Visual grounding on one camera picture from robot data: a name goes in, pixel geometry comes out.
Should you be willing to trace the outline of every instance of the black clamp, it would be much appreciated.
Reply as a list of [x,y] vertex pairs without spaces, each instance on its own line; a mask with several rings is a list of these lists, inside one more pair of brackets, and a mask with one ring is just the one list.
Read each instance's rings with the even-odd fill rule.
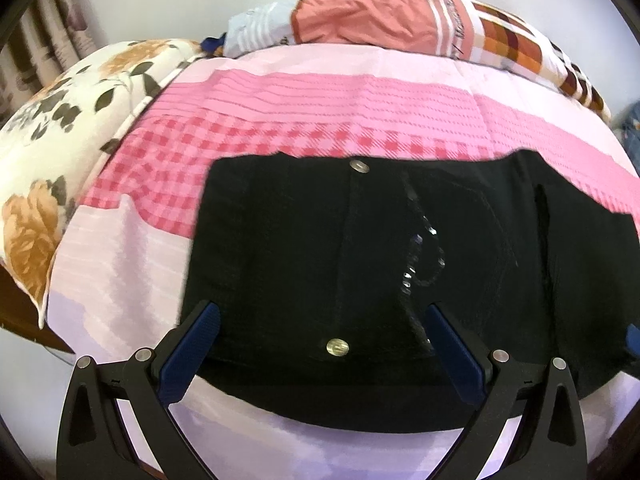
[[[475,480],[491,454],[513,403],[526,410],[495,480],[584,480],[584,427],[566,363],[519,363],[503,350],[489,352],[442,306],[431,305],[425,332],[460,397],[477,411],[428,480]],[[182,399],[220,330],[220,311],[200,302],[155,349],[128,361],[97,365],[78,359],[58,435],[61,480],[153,478],[139,464],[117,399],[128,400],[169,480],[216,480],[168,411]]]

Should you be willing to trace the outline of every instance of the rivet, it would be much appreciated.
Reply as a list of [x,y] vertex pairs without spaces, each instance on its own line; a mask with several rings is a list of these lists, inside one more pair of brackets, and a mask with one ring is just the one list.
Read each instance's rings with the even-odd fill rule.
[[89,364],[91,364],[91,358],[88,355],[85,355],[78,359],[76,366],[78,368],[87,368]]
[[499,363],[505,363],[509,360],[509,354],[504,350],[494,350],[493,356]]
[[149,348],[141,348],[136,352],[136,361],[144,362],[151,357],[151,350]]
[[554,357],[552,363],[558,370],[564,370],[566,368],[566,361],[561,357]]

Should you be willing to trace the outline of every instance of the pink blanket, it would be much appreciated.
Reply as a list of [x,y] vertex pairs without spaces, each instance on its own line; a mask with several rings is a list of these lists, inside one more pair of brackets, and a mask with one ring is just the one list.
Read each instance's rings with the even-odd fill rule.
[[[49,324],[98,362],[155,345],[179,314],[199,197],[217,158],[283,151],[480,160],[518,148],[538,150],[640,226],[640,180],[613,134],[577,102],[518,76],[338,44],[197,62],[150,106],[82,200],[56,255]],[[638,398],[640,383],[619,374],[582,401],[590,458]],[[458,434],[316,428],[199,378],[172,410],[221,480],[424,478]],[[515,427],[507,425],[484,474],[498,468]]]

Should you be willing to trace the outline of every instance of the pink striped fabric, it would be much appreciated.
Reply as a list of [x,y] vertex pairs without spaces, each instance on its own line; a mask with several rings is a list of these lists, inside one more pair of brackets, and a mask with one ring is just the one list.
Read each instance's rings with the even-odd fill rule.
[[207,170],[224,156],[482,160],[519,148],[538,150],[579,189],[640,225],[636,177],[577,137],[491,98],[372,75],[243,70],[169,86],[82,204],[115,208],[127,194],[150,225],[191,237]]

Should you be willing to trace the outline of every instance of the blue patterned fabric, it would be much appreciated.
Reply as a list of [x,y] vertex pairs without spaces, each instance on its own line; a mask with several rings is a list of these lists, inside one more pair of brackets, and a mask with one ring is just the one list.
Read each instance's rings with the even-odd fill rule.
[[622,124],[622,146],[640,174],[640,102],[631,109]]

